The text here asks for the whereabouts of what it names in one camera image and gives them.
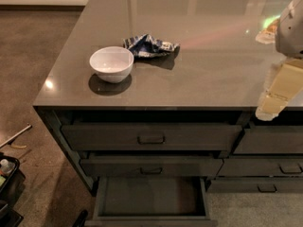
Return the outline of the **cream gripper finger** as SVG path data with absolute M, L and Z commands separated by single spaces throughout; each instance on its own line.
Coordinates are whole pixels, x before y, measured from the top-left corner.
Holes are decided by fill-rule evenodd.
M 256 41 L 261 44 L 274 44 L 276 42 L 276 31 L 279 19 L 275 18 L 256 36 Z
M 287 59 L 274 64 L 264 81 L 255 116 L 261 121 L 272 121 L 302 89 L 302 60 Z

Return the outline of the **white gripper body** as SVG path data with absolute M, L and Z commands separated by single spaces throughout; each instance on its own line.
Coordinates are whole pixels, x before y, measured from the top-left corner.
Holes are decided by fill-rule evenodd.
M 282 11 L 276 29 L 276 51 L 303 58 L 303 0 L 292 0 Z

